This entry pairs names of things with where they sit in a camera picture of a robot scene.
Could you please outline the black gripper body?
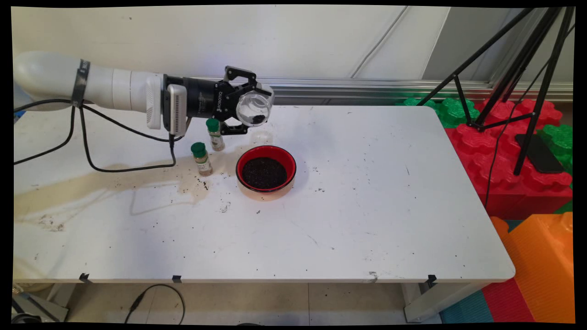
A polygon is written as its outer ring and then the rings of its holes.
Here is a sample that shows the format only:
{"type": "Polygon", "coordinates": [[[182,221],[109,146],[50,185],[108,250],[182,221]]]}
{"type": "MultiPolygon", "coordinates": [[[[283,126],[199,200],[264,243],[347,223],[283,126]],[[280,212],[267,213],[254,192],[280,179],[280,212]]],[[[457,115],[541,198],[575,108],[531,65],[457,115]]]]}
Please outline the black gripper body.
{"type": "Polygon", "coordinates": [[[233,94],[239,87],[225,81],[208,81],[191,77],[163,77],[163,122],[172,122],[170,105],[172,97],[167,90],[170,84],[183,86],[187,90],[187,117],[215,118],[227,121],[237,119],[238,96],[233,94]]]}

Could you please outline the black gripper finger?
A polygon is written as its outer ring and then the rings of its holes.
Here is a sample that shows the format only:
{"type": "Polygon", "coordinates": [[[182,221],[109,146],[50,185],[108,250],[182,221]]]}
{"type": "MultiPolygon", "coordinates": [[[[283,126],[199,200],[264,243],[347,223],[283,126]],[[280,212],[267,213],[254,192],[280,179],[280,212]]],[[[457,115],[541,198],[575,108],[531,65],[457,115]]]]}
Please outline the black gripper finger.
{"type": "Polygon", "coordinates": [[[269,90],[269,88],[263,88],[262,84],[257,82],[257,75],[254,72],[233,66],[226,66],[226,73],[223,77],[224,83],[231,87],[229,82],[239,77],[247,79],[247,82],[237,87],[233,87],[233,91],[227,94],[227,97],[240,97],[249,92],[256,92],[267,97],[274,95],[273,92],[269,90]]]}
{"type": "Polygon", "coordinates": [[[239,122],[239,125],[228,125],[227,122],[220,122],[220,134],[223,136],[231,136],[235,134],[247,134],[249,126],[239,122]]]}

